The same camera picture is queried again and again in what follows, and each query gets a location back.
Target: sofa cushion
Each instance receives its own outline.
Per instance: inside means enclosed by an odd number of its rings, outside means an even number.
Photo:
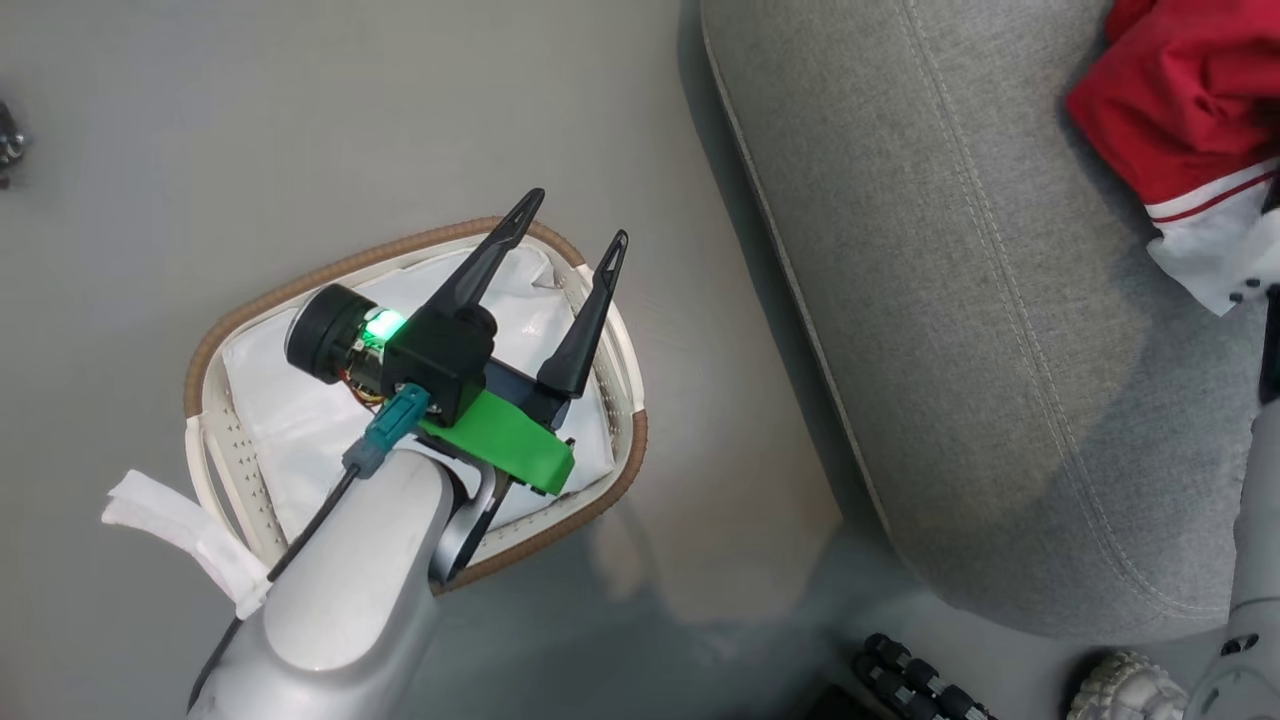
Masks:
[[[1263,310],[1147,256],[1062,97],[1108,3],[708,0],[731,122],[870,495],[947,602],[1222,621]]]

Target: green bracket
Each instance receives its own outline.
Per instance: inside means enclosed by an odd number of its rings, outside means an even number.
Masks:
[[[452,428],[430,420],[419,427],[548,495],[559,495],[573,469],[572,447],[489,391],[481,391]]]

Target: gray floor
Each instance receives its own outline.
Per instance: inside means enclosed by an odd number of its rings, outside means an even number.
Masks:
[[[406,717],[771,717],[841,643],[902,638],[1005,717],[1085,650],[928,596],[822,395],[677,0],[9,0],[0,97],[0,706],[174,717],[232,609],[104,528],[128,468],[189,493],[180,386],[227,310],[534,184],[618,295],[650,450],[626,500],[444,601]],[[845,521],[841,524],[841,511]],[[1212,638],[1152,648],[1189,679]]]

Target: teal connector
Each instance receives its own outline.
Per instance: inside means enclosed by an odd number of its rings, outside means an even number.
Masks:
[[[416,384],[406,384],[383,405],[365,428],[365,434],[342,454],[342,466],[347,470],[356,468],[356,477],[360,479],[370,478],[383,466],[392,447],[402,437],[415,432],[430,404],[430,393]]]

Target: red stripe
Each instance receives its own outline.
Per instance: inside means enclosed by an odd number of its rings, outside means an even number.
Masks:
[[[1233,195],[1239,195],[1239,193],[1244,192],[1245,190],[1248,190],[1248,188],[1258,184],[1260,182],[1266,182],[1266,181],[1274,178],[1275,176],[1276,176],[1276,170],[1262,173],[1261,176],[1251,179],[1249,182],[1247,182],[1244,184],[1238,184],[1238,186],[1233,187],[1231,190],[1224,192],[1222,195],[1219,195],[1213,200],[1210,200],[1208,202],[1204,202],[1202,205],[1192,208],[1190,210],[1187,210],[1185,213],[1179,213],[1176,215],[1170,215],[1167,218],[1152,218],[1151,222],[1153,222],[1153,223],[1171,223],[1174,220],[1181,220],[1183,218],[1190,218],[1192,215],[1198,215],[1198,214],[1203,213],[1204,210],[1208,210],[1213,205],[1217,205],[1219,202],[1226,200],[1228,197],[1231,197]]]

